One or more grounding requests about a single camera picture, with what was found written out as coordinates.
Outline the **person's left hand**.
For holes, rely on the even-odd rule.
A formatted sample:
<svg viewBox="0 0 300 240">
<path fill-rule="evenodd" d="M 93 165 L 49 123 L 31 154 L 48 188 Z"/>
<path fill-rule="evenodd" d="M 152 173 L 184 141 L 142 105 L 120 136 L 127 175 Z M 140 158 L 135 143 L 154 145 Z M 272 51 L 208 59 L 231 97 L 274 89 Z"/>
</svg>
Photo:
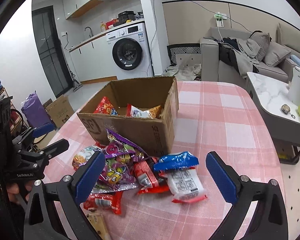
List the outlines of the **person's left hand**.
<svg viewBox="0 0 300 240">
<path fill-rule="evenodd" d="M 30 192 L 33 188 L 33 185 L 34 185 L 34 181 L 27 181 L 25 184 L 24 184 L 24 187 L 27 191 L 27 195 L 25 196 L 25 200 L 28 202 L 29 200 L 29 197 L 30 197 Z M 19 194 L 19 186 L 18 184 L 16 183 L 12 183 L 12 184 L 9 184 L 6 186 L 6 190 L 7 190 L 7 193 L 8 193 L 8 197 L 9 197 L 9 200 L 13 203 L 16 203 L 16 204 L 20 204 L 19 200 L 17 199 L 17 195 Z"/>
</svg>

